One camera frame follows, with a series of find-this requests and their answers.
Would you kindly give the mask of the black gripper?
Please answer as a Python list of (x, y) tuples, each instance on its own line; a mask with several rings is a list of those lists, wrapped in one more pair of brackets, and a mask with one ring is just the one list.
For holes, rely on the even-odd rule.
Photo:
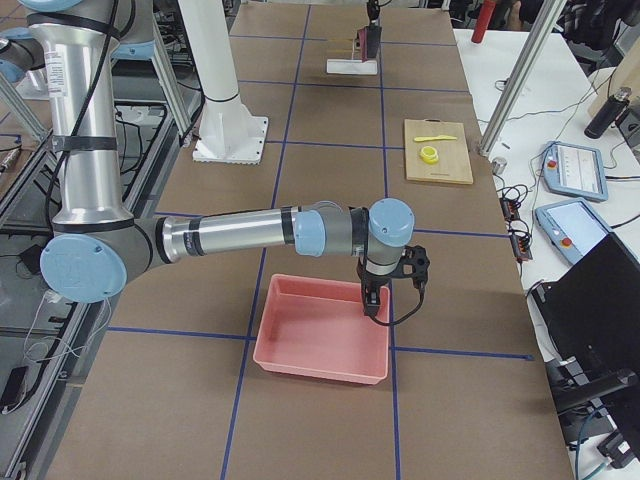
[(381, 265), (367, 259), (358, 260), (357, 275), (361, 282), (361, 299), (365, 316), (377, 316), (381, 306), (382, 286), (389, 284), (398, 263)]

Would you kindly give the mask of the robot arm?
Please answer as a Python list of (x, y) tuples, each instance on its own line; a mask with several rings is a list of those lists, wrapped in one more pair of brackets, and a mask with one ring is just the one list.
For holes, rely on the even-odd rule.
[(181, 220), (138, 219), (124, 205), (111, 59), (121, 46), (154, 51), (148, 1), (29, 1), (27, 43), (47, 71), (52, 110), (52, 184), (61, 193), (52, 237), (40, 256), (47, 285), (78, 303), (119, 294), (146, 271), (186, 257), (291, 245), (305, 256), (358, 260), (365, 314), (375, 317), (382, 288), (408, 278), (426, 286), (425, 250), (411, 246), (415, 218), (388, 198), (344, 210), (310, 206)]

